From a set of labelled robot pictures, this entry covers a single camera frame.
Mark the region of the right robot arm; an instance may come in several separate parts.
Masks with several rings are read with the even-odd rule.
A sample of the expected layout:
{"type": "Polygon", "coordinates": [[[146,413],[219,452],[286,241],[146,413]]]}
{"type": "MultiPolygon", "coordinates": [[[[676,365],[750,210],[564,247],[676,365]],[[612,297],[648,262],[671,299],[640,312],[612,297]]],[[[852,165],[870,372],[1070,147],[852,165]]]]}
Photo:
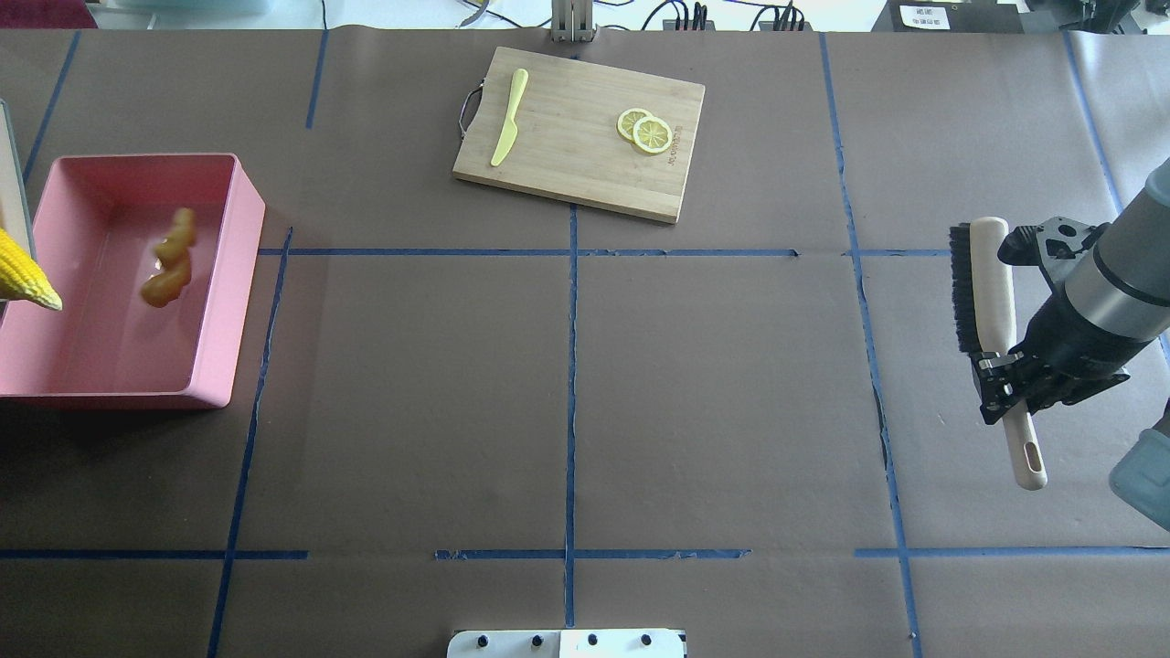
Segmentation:
{"type": "Polygon", "coordinates": [[[980,217],[950,229],[954,333],[1024,491],[1048,484],[1035,413],[1127,382],[1127,363],[1166,333],[1166,226],[1161,164],[1113,222],[980,217]]]}

